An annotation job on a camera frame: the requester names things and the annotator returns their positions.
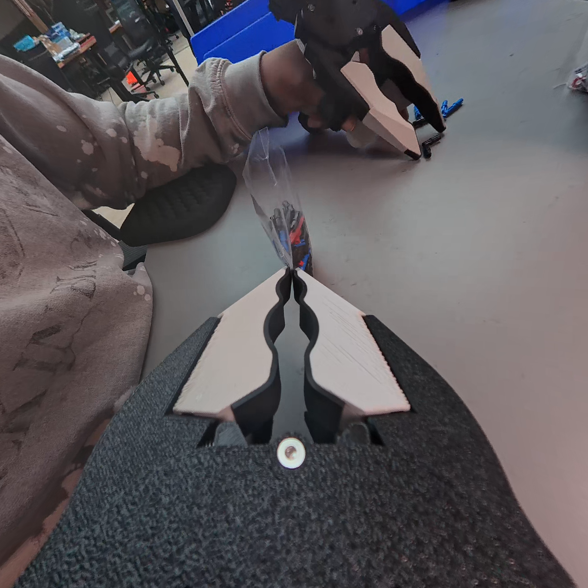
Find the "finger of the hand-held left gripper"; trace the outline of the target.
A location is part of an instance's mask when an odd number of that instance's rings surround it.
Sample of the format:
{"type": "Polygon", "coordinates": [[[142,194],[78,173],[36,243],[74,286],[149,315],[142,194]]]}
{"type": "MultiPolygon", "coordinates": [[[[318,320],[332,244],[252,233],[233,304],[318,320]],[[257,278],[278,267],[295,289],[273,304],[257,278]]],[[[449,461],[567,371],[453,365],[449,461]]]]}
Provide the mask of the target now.
{"type": "Polygon", "coordinates": [[[391,60],[391,80],[428,124],[443,133],[445,120],[421,58],[391,25],[382,30],[380,38],[382,49],[391,60]]]}
{"type": "Polygon", "coordinates": [[[412,159],[420,159],[422,151],[415,129],[381,92],[368,65],[351,61],[341,71],[368,105],[363,120],[347,131],[349,143],[364,148],[379,137],[412,159]]]}

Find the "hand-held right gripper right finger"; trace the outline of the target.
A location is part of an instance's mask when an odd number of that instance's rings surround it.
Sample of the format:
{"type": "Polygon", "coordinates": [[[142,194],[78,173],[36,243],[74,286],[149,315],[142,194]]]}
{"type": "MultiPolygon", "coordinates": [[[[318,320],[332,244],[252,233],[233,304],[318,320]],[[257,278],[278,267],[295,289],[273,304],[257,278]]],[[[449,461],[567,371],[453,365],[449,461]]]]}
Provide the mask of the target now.
{"type": "Polygon", "coordinates": [[[302,269],[293,272],[293,292],[308,338],[305,423],[313,442],[332,444],[351,424],[409,412],[409,400],[365,313],[302,269]]]}

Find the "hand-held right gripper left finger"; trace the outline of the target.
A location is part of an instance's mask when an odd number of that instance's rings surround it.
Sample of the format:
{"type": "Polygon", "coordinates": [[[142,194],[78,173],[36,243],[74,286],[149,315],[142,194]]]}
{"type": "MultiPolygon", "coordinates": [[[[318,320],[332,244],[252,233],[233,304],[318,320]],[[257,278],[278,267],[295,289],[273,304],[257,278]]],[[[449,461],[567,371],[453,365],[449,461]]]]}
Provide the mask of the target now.
{"type": "Polygon", "coordinates": [[[282,388],[275,342],[291,290],[284,267],[213,321],[172,401],[173,415],[232,422],[250,444],[270,442],[282,388]]]}

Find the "pile of small toy pins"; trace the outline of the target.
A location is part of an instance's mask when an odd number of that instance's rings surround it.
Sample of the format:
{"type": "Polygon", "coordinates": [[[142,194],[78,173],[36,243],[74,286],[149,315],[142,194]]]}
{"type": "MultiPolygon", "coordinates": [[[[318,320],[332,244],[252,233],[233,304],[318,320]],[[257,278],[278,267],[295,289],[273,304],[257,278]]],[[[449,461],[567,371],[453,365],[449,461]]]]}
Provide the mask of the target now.
{"type": "MultiPolygon", "coordinates": [[[[451,105],[449,105],[447,100],[444,100],[442,102],[441,107],[440,107],[440,111],[441,111],[443,120],[446,121],[448,117],[452,116],[452,114],[457,112],[463,106],[463,103],[464,103],[463,98],[458,99],[456,102],[454,102],[451,105]]],[[[413,107],[413,112],[415,115],[415,120],[412,121],[412,125],[415,129],[422,128],[422,127],[429,124],[424,119],[424,117],[422,116],[422,114],[420,113],[420,111],[418,110],[418,108],[416,106],[413,107]]],[[[442,140],[442,138],[444,137],[444,133],[445,133],[445,131],[437,133],[421,143],[423,158],[428,160],[432,157],[432,147],[442,140]]]]}

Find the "small clear plastic bag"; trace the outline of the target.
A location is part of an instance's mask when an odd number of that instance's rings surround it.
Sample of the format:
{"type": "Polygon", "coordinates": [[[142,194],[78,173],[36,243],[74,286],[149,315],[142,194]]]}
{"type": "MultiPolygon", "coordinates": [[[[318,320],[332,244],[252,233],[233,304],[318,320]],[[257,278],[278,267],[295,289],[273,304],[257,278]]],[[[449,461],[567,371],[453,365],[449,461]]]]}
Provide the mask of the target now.
{"type": "Polygon", "coordinates": [[[282,146],[263,128],[249,146],[243,179],[254,210],[278,258],[313,275],[311,239],[282,146]]]}

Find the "person's left forearm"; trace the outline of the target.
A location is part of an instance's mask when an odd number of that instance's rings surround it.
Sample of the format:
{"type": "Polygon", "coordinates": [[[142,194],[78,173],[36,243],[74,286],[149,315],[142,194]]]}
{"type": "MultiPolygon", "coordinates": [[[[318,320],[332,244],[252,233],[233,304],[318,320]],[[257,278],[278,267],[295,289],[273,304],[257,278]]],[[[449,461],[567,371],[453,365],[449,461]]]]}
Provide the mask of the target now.
{"type": "Polygon", "coordinates": [[[210,58],[185,93],[119,105],[1,56],[1,207],[52,216],[66,198],[125,209],[193,168],[227,163],[256,131],[288,120],[263,89],[264,56],[210,58]]]}

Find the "grey desk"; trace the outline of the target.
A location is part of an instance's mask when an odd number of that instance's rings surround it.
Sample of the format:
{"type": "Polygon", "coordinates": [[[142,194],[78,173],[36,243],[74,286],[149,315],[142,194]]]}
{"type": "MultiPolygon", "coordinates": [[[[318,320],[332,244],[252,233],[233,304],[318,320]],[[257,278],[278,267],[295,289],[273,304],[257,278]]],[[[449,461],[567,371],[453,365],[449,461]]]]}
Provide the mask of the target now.
{"type": "MultiPolygon", "coordinates": [[[[587,1],[458,1],[409,23],[440,97],[465,97],[428,161],[371,157],[341,135],[276,129],[308,215],[314,273],[434,368],[481,425],[531,525],[587,587],[587,98],[564,88],[586,60],[587,1]]],[[[511,538],[457,520],[474,490],[424,481],[376,446],[310,447],[299,470],[268,448],[171,489],[217,516],[188,525],[155,586],[563,587],[538,581],[511,538]]]]}

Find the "person's left hand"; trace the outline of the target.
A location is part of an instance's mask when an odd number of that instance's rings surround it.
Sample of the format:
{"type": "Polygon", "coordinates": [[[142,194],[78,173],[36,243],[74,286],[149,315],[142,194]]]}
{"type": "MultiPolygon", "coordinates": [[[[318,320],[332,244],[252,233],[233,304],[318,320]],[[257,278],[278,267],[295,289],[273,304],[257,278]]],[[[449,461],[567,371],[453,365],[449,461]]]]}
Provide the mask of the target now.
{"type": "Polygon", "coordinates": [[[319,104],[324,92],[315,82],[311,64],[297,41],[264,53],[260,74],[268,103],[277,115],[284,118],[299,112],[308,116],[311,127],[322,126],[319,104]]]}

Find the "blue plastic storage bin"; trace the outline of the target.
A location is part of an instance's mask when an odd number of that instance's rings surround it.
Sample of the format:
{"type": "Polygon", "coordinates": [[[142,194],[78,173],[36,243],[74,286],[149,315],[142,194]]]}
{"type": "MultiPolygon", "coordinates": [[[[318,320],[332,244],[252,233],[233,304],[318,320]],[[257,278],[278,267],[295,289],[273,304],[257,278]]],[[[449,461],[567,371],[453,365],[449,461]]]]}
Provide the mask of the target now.
{"type": "Polygon", "coordinates": [[[276,20],[268,1],[244,1],[195,33],[189,44],[198,63],[212,57],[237,63],[294,37],[294,25],[276,20]]]}
{"type": "Polygon", "coordinates": [[[446,5],[450,1],[384,1],[390,6],[402,19],[410,19],[422,13],[437,8],[440,5],[446,5]]]}

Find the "person's grey sweatshirt torso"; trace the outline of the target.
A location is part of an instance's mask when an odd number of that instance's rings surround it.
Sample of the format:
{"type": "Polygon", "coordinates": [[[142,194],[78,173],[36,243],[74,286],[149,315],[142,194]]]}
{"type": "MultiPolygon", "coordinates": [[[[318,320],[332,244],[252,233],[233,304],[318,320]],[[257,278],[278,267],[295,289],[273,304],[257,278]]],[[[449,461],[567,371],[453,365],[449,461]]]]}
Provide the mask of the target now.
{"type": "Polygon", "coordinates": [[[63,512],[89,439],[138,381],[151,281],[118,242],[1,139],[1,586],[63,512]]]}

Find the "black office chair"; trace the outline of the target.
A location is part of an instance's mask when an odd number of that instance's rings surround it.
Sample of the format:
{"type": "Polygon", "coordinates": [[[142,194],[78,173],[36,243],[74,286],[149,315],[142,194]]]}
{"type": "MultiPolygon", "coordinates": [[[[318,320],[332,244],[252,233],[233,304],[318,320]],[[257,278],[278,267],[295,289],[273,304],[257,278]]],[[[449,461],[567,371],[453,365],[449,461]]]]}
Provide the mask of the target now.
{"type": "Polygon", "coordinates": [[[160,41],[149,21],[142,13],[132,11],[120,13],[119,21],[122,29],[135,45],[134,49],[124,50],[111,42],[99,52],[99,61],[103,71],[107,74],[114,92],[126,102],[143,102],[151,98],[158,99],[159,94],[149,87],[152,82],[164,85],[160,76],[161,70],[175,71],[173,65],[161,64],[167,54],[167,46],[160,41]],[[132,73],[136,84],[143,91],[133,92],[126,88],[123,80],[132,73]]]}

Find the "wooden background table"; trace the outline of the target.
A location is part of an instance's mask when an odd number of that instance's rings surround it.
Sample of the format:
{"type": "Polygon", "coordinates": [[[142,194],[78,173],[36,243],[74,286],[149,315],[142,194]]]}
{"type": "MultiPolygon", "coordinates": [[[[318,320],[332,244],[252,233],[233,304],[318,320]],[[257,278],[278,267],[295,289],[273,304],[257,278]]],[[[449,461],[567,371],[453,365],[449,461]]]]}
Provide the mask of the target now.
{"type": "Polygon", "coordinates": [[[12,44],[19,53],[32,56],[33,50],[43,48],[53,61],[63,68],[97,44],[90,33],[78,33],[66,27],[61,21],[52,25],[47,33],[37,36],[25,35],[12,44]]]}

